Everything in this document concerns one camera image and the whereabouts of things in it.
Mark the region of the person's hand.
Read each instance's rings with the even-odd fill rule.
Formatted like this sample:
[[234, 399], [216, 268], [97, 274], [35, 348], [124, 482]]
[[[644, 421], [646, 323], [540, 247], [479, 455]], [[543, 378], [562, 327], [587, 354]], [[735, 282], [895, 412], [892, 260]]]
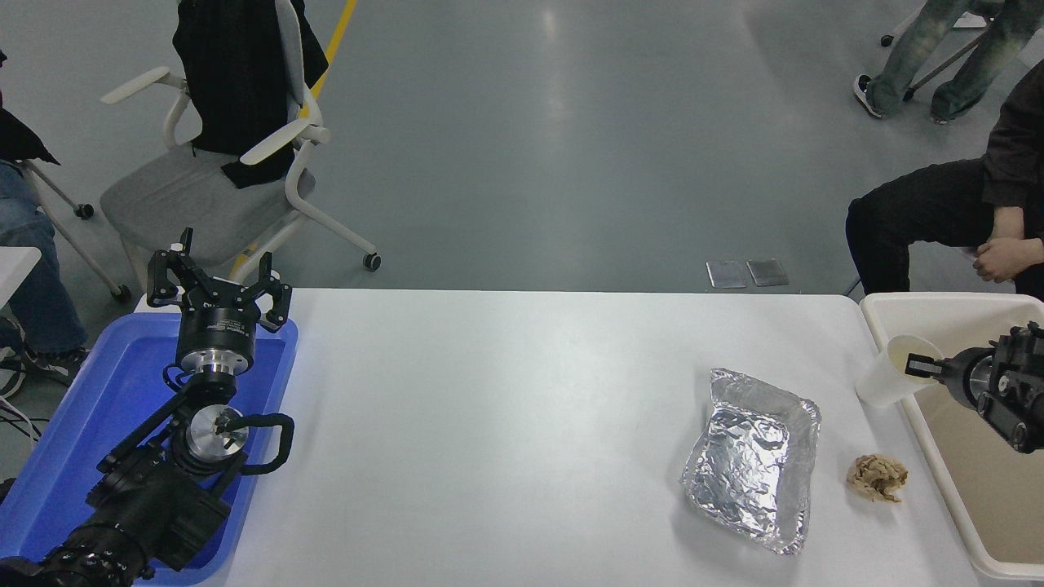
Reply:
[[1014, 280], [1041, 263], [1043, 244], [1040, 238], [996, 237], [978, 246], [973, 267], [982, 280], [1000, 283]]

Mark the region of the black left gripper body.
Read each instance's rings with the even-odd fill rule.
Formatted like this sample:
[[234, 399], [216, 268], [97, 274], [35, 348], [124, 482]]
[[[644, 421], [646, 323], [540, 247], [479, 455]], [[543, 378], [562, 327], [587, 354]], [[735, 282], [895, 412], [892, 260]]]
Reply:
[[219, 297], [211, 300], [211, 290], [186, 289], [180, 296], [177, 353], [220, 349], [253, 353], [260, 319], [257, 303], [240, 294], [238, 285], [219, 282]]

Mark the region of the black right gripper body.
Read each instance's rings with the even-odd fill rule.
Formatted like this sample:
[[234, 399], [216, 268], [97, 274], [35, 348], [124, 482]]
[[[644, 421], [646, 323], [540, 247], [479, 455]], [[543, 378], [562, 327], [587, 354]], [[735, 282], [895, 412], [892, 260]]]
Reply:
[[938, 379], [949, 391], [950, 396], [962, 406], [976, 406], [976, 397], [971, 391], [970, 376], [973, 368], [981, 361], [981, 349], [969, 348], [954, 357], [939, 361]]

